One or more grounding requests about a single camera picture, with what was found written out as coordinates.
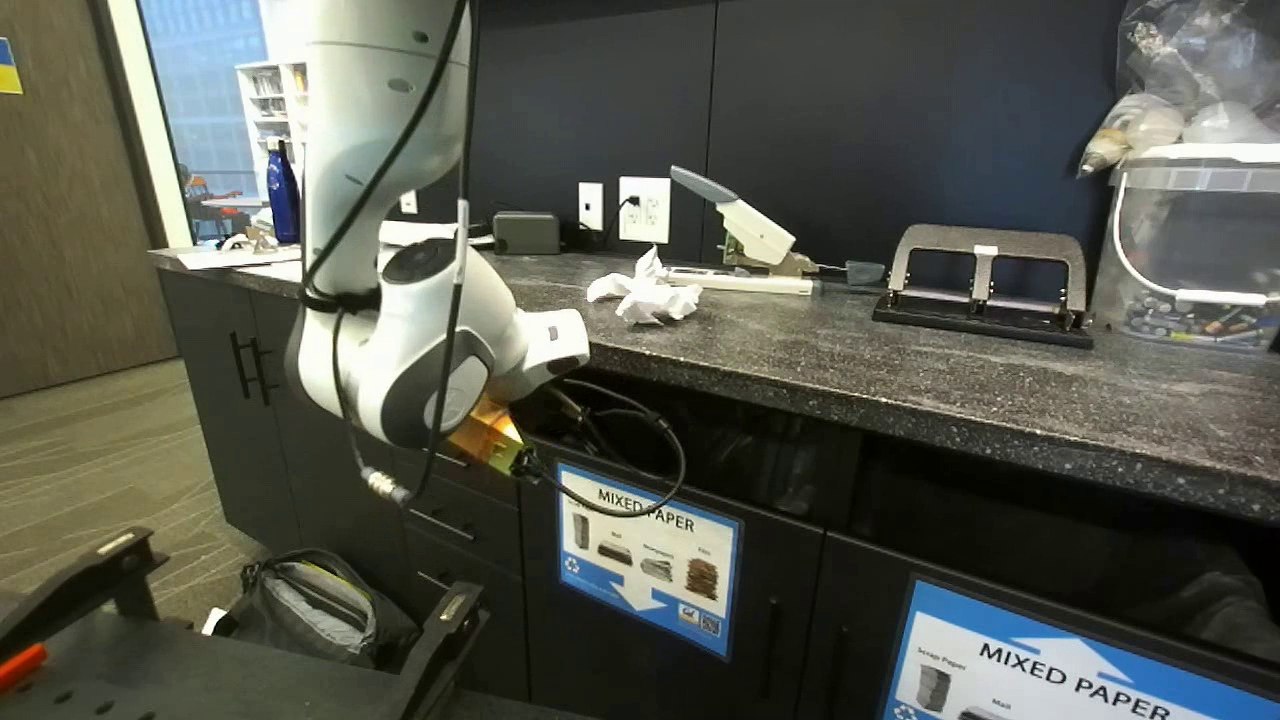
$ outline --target plastic bag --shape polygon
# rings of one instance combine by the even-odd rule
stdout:
[[[1130,0],[1117,70],[1123,97],[1082,172],[1158,144],[1280,144],[1275,0]]]

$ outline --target wall outlet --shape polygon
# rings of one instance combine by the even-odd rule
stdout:
[[[618,239],[670,242],[673,239],[673,181],[620,175],[618,181]]]
[[[405,214],[418,214],[418,193],[405,193],[405,197],[399,197],[399,210],[405,210]]]
[[[603,184],[576,184],[576,228],[603,231]]]

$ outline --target granite countertop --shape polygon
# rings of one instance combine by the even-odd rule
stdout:
[[[875,325],[873,299],[703,291],[673,328],[583,304],[599,254],[491,254],[526,307],[579,307],[593,366],[855,422],[1087,482],[1280,522],[1280,356],[1094,331],[1048,347]],[[294,291],[288,273],[229,273]]]

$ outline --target sticker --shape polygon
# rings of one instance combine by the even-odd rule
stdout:
[[[24,97],[24,74],[18,70],[7,34],[0,34],[0,97]]]
[[[885,720],[1260,720],[1275,700],[918,585]]]
[[[636,511],[655,491],[566,463],[576,495]],[[729,660],[741,521],[684,499],[652,514],[603,514],[561,491],[561,585]]]

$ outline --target wire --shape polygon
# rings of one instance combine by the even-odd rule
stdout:
[[[442,422],[443,422],[443,403],[449,403],[449,366],[453,366],[453,347],[458,347],[458,319],[461,319],[461,295],[463,295],[463,284],[458,277],[453,284],[453,304],[449,304],[449,325],[443,325],[443,360],[442,360],[442,396],[438,396],[438,415],[433,415],[433,432],[429,432],[429,463],[425,463],[425,475],[418,479],[414,491],[405,491],[392,475],[384,475],[381,468],[373,468],[360,451],[360,415],[353,413],[353,396],[346,391],[346,370],[341,370],[341,328],[350,319],[350,313],[358,307],[369,307],[369,295],[330,295],[316,289],[316,273],[332,259],[336,242],[350,239],[350,228],[353,221],[360,214],[360,207],[373,201],[378,184],[388,175],[388,168],[398,164],[398,157],[405,151],[405,144],[414,140],[414,133],[421,128],[425,112],[433,106],[438,90],[442,90],[442,79],[443,79],[443,68],[453,65],[453,49],[458,49],[458,34],[461,34],[461,19],[463,19],[463,6],[470,0],[458,4],[453,19],[449,19],[449,34],[443,34],[443,49],[442,49],[442,65],[421,97],[421,102],[414,106],[405,133],[398,136],[392,151],[384,157],[384,164],[373,172],[373,181],[365,184],[365,193],[358,197],[358,203],[350,207],[346,223],[332,231],[332,239],[316,253],[316,259],[309,265],[306,273],[306,307],[312,313],[332,313],[332,387],[336,387],[336,403],[341,403],[341,421],[350,422],[353,432],[353,457],[358,457],[358,468],[365,475],[365,482],[388,499],[398,499],[399,507],[418,504],[421,491],[429,486],[433,470],[438,470],[438,451],[442,451]]]
[[[463,151],[461,151],[461,168],[458,168],[458,193],[463,197],[461,207],[458,207],[458,237],[453,237],[453,299],[449,299],[449,319],[443,319],[443,352],[442,352],[442,391],[438,391],[438,413],[433,413],[433,432],[429,432],[429,463],[425,470],[418,475],[414,491],[399,499],[399,507],[414,511],[414,504],[429,491],[433,475],[438,475],[438,457],[442,457],[442,426],[443,426],[443,409],[449,409],[449,377],[453,377],[453,347],[458,347],[458,319],[461,319],[461,307],[463,307],[463,269],[470,269],[470,223],[473,223],[473,207],[470,207],[470,184],[473,184],[473,112],[478,112],[478,31],[470,34],[473,39],[473,65],[470,65],[470,133],[463,133]]]
[[[373,193],[384,184],[384,175],[392,172],[392,164],[399,158],[405,144],[414,140],[414,133],[421,128],[421,119],[429,115],[438,90],[442,90],[442,79],[449,70],[449,61],[453,61],[453,49],[458,49],[458,34],[461,34],[461,24],[463,24],[463,6],[470,0],[458,0],[458,10],[449,19],[449,34],[443,34],[443,49],[442,49],[442,65],[433,68],[433,79],[425,87],[425,97],[418,101],[405,133],[398,136],[398,144],[388,149],[388,157],[381,158],[381,168],[373,172],[373,181],[360,189],[358,203],[350,207],[350,214],[336,223],[336,231],[330,237],[330,242],[312,254],[309,273],[306,273],[306,284],[300,284],[300,304],[306,307],[316,307],[316,313],[336,313],[336,307],[369,307],[378,304],[378,289],[373,291],[350,291],[350,295],[330,295],[325,289],[316,289],[316,273],[332,259],[332,253],[350,239],[350,228],[358,223],[360,207],[373,201]]]
[[[598,391],[598,396],[607,396],[607,398],[618,398],[618,403],[628,403],[628,409],[583,413],[568,391],[554,387],[554,396],[555,396],[566,409],[571,409],[571,415],[579,421],[579,426],[583,426],[611,461],[623,463],[623,457],[603,441],[603,432],[593,422],[593,415],[628,415],[628,421],[641,421],[641,422],[655,426],[655,432],[670,441],[673,457],[677,457],[677,470],[673,470],[673,482],[670,482],[670,491],[666,491],[659,499],[652,499],[652,504],[644,504],[644,507],[631,507],[631,511],[603,507],[603,504],[598,504],[598,499],[566,486],[561,479],[554,479],[554,486],[555,486],[561,495],[583,504],[589,511],[620,514],[620,521],[641,521],[641,514],[655,514],[659,507],[670,507],[670,504],[684,491],[684,479],[688,479],[688,451],[684,451],[677,426],[673,426],[659,413],[652,413],[648,403],[641,403],[641,398],[631,398],[631,396],[623,396],[623,391],[611,391],[611,387],[603,387],[603,384],[593,384],[593,381],[566,381],[566,384],[583,387],[583,391]]]
[[[463,265],[461,253],[470,253],[470,228],[458,228],[458,265]],[[433,432],[429,432],[429,463],[425,463],[418,486],[399,499],[405,507],[414,507],[425,495],[425,486],[433,482],[433,475],[438,475],[438,451],[442,451],[442,426],[443,426],[443,403],[449,403],[449,377],[453,377],[453,342],[458,342],[461,304],[463,304],[463,278],[458,277],[453,299],[449,299],[449,319],[443,319],[442,391],[438,391],[438,413],[433,413]]]

